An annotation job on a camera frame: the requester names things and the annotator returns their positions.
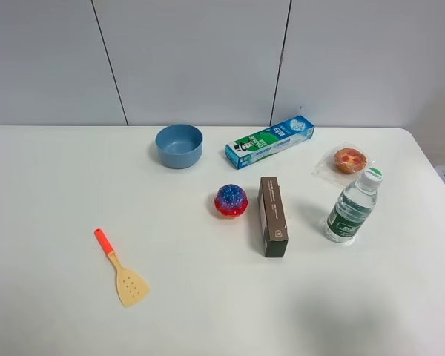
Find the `clear water bottle green label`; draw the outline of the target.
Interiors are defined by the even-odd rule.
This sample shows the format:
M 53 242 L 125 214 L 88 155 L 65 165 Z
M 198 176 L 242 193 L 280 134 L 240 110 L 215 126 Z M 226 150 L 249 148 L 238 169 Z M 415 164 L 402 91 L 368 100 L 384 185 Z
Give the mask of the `clear water bottle green label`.
M 329 240 L 347 243 L 356 237 L 377 204 L 382 181 L 380 170 L 367 168 L 342 190 L 323 225 Z

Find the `brown cardboard box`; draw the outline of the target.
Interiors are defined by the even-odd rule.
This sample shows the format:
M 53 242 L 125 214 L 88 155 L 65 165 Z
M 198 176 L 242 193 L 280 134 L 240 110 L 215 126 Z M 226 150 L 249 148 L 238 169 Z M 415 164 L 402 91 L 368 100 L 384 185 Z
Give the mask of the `brown cardboard box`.
M 258 194 L 263 254 L 282 258 L 289 242 L 286 217 L 276 177 L 262 177 Z

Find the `pizza bread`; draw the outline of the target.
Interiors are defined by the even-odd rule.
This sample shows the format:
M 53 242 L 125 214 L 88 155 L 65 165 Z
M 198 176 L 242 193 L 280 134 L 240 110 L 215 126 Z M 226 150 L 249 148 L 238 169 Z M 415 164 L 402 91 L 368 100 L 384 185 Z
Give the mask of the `pizza bread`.
M 374 160 L 360 147 L 345 142 L 328 150 L 315 165 L 312 175 L 330 184 L 345 187 L 374 165 Z

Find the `green blue toothpaste box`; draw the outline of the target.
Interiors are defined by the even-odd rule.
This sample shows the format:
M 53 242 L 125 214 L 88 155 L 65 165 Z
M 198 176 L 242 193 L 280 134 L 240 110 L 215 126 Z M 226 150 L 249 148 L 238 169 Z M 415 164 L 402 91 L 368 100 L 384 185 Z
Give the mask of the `green blue toothpaste box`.
M 228 143 L 225 155 L 236 169 L 242 169 L 311 139 L 313 133 L 314 125 L 296 116 Z

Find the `red blue squishy ball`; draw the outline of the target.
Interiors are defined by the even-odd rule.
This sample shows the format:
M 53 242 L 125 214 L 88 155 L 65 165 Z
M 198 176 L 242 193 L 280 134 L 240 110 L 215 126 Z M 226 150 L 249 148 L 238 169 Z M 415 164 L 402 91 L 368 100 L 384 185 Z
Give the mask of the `red blue squishy ball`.
M 247 193 L 238 185 L 224 185 L 214 198 L 214 206 L 222 217 L 237 218 L 243 215 L 248 207 Z

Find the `blue plastic bowl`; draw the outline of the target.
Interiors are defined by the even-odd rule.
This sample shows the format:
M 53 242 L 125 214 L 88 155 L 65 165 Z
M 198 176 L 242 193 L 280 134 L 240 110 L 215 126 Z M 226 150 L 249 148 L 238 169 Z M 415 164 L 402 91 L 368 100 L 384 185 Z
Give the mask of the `blue plastic bowl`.
M 203 135 L 192 125 L 170 125 L 156 135 L 155 144 L 163 165 L 184 169 L 196 164 L 202 156 Z

